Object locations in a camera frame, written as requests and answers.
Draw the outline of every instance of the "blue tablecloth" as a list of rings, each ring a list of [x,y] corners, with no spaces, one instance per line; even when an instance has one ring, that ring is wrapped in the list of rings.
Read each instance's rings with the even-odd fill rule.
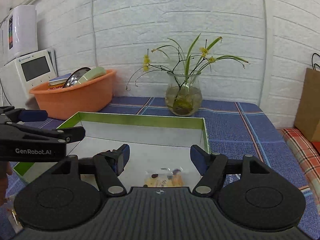
[[[174,116],[166,108],[164,98],[113,98],[100,112]],[[307,203],[299,227],[314,239],[320,237],[320,217],[304,175],[281,135],[258,106],[204,100],[193,117],[205,119],[208,140],[213,152],[222,153],[232,159],[242,159],[244,154],[252,154],[298,187]],[[54,129],[61,123],[61,120],[48,119],[28,125]],[[236,175],[228,176],[226,181],[232,182],[238,178]],[[11,178],[8,195],[22,187],[23,184],[16,177]]]

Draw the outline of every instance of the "glass vase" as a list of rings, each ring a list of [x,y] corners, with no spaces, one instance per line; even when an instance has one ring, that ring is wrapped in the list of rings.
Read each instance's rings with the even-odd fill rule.
[[[199,75],[172,74],[168,72],[169,82],[165,94],[165,103],[169,110],[178,116],[194,114],[201,105]]]

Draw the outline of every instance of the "silver screw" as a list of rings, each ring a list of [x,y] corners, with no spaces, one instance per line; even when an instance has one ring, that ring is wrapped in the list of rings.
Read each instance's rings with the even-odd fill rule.
[[[199,186],[196,188],[196,192],[200,194],[208,194],[211,192],[211,188],[208,186]]]
[[[123,192],[123,187],[120,186],[111,186],[110,188],[108,188],[108,191],[111,194],[119,194],[121,192]]]

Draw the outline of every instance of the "orange plastic basin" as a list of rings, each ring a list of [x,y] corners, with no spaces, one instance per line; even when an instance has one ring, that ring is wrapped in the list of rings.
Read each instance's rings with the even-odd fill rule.
[[[52,118],[66,120],[76,112],[97,112],[112,99],[113,80],[116,71],[108,69],[106,74],[83,84],[48,90],[48,82],[29,91],[34,94],[41,110]]]

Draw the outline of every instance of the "yellow flower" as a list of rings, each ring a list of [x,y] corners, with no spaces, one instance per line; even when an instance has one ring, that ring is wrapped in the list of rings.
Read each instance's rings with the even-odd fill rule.
[[[149,56],[148,56],[148,55],[144,55],[143,63],[144,63],[144,64],[148,64],[148,63],[150,63],[150,58],[149,58]]]
[[[209,51],[208,51],[206,48],[204,48],[204,47],[201,47],[201,48],[200,48],[200,51],[202,52],[201,57],[205,57],[205,56],[207,56],[208,53],[209,53]]]
[[[145,63],[143,64],[143,71],[147,72],[149,70],[149,64]]]
[[[214,57],[211,57],[211,58],[208,59],[209,63],[214,63],[215,61],[216,61],[216,59]]]

